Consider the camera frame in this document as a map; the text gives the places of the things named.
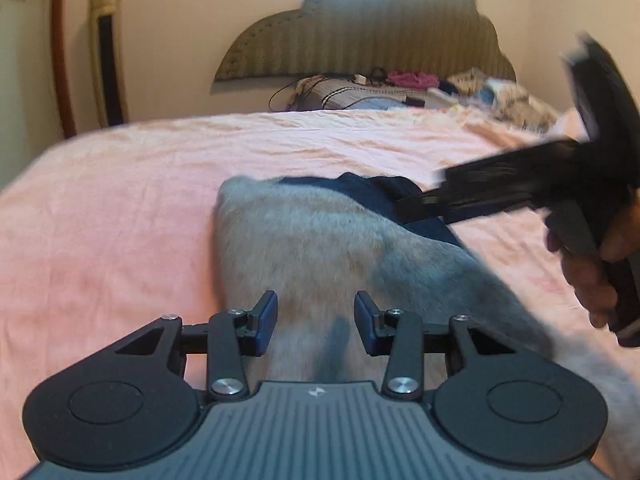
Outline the person's right hand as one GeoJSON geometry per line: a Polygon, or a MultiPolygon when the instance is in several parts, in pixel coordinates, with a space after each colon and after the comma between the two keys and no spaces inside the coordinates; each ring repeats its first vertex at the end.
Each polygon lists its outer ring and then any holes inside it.
{"type": "Polygon", "coordinates": [[[546,247],[552,254],[561,255],[565,281],[574,288],[577,300],[588,311],[591,325],[597,330],[605,328],[614,313],[617,292],[608,282],[601,262],[616,263],[638,252],[639,196],[610,223],[599,257],[573,255],[550,231],[547,232],[546,247]]]}

